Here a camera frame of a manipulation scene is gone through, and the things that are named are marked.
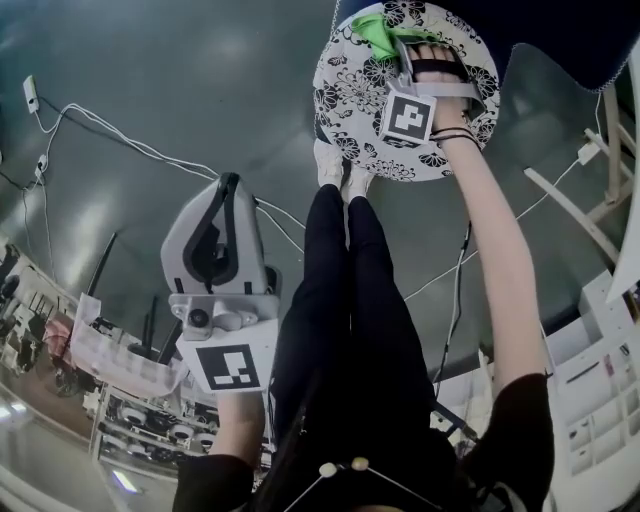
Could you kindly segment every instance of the person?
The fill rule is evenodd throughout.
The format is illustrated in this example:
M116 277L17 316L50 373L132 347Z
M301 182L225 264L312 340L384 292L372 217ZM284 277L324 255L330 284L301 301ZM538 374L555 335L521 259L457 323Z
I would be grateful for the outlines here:
M426 44L411 58L453 59ZM457 80L442 73L416 79ZM533 263L462 112L460 99L441 98L434 126L447 134L441 147L473 223L491 312L497 396L482 438L458 460L430 427L433 385L366 199L372 175L354 166L341 194L340 153L316 141L321 188L271 386L273 466L252 494L263 401L220 394L216 441L208 456L180 467L174 511L541 510L554 451Z

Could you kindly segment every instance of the black cable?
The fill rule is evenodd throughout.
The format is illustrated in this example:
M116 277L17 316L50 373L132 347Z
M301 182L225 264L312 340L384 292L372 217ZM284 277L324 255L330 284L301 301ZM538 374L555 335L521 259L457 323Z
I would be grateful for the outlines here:
M473 142L477 148L482 151L482 148L480 147L480 144L478 143L478 141L475 139L475 137L470 137L469 135L466 135L465 133L458 133L456 135L444 135L442 137L438 137L438 138L432 138L431 140L433 142L443 142L445 140L450 140L450 139L469 139L471 142Z
M456 301L458 306L458 314L453 321L453 327L451 328L451 336L447 333L447 342L444 345L444 349L442 350L442 358L440 360L440 368L438 369L438 373L436 376L438 377L438 382L436 384L436 401L438 400L438 396L440 395L440 383L442 382L442 372L444 371L444 365L447 361L447 354L449 353L449 347L451 345L451 340L453 339L453 335L458 328L458 323L460 322L460 318L462 318L462 262L464 260L465 255L467 254L467 249L469 248L469 242L471 240L471 231L472 225L471 221L467 225L467 232L464 236L464 242L462 243L462 247L460 248L460 254L458 255L459 266L456 269L458 274L458 283L454 293L456 294Z
M34 181L34 180L31 180L31 181L30 181L29 183L27 183L25 186L22 186L22 185L20 185L19 183L17 183L17 182L15 182L15 181L13 181L11 178L9 178L9 176L7 176L7 175L6 175L5 173L3 173L2 171L0 171L0 176L2 176L5 180L7 180L7 182L9 182L9 184L10 184L12 187L14 187L16 190L20 190L20 191L28 190L28 189L29 189L29 187L30 187L31 185L33 185L33 184L36 184L36 185L38 185L38 186L41 186L41 184L40 184L40 183L38 183L38 182L36 182L36 181Z
M471 130L469 130L469 128L463 127L441 128L440 130L433 130L431 132L431 135L437 135L442 132L466 132L472 137L475 137L475 134Z

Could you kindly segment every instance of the hand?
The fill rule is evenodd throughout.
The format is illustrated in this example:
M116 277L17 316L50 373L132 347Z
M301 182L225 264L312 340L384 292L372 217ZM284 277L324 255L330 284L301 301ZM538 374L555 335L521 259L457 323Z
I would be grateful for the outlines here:
M421 44L420 46L409 47L409 57L411 60L432 59L454 61L451 50L440 45ZM416 73L415 80L418 82L447 82L459 83L460 79L449 73L423 72ZM465 100L463 98L438 98L436 112L433 118L433 126L436 130L443 128L467 128L463 112Z

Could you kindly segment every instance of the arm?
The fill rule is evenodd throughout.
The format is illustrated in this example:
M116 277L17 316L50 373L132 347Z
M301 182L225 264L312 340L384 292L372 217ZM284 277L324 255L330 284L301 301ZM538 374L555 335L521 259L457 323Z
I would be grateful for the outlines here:
M261 393L220 393L217 399L220 430L209 455L232 455L255 467L265 424Z
M480 253L499 391L523 375L545 369L531 254L476 145L467 139L450 139L442 148L462 190Z
M260 393L218 395L220 429L209 457L180 464L174 512L236 510L247 502L260 457L264 406Z

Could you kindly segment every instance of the black pants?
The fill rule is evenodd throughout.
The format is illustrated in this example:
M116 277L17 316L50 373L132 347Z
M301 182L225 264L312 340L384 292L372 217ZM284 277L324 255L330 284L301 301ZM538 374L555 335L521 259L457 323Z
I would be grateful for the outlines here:
M428 424L433 386L382 226L365 198L354 199L347 250L343 212L333 185L318 191L309 212L304 279L281 326L274 368L278 440L318 376L332 404L353 399L355 387L359 404L386 403L390 412L393 403Z

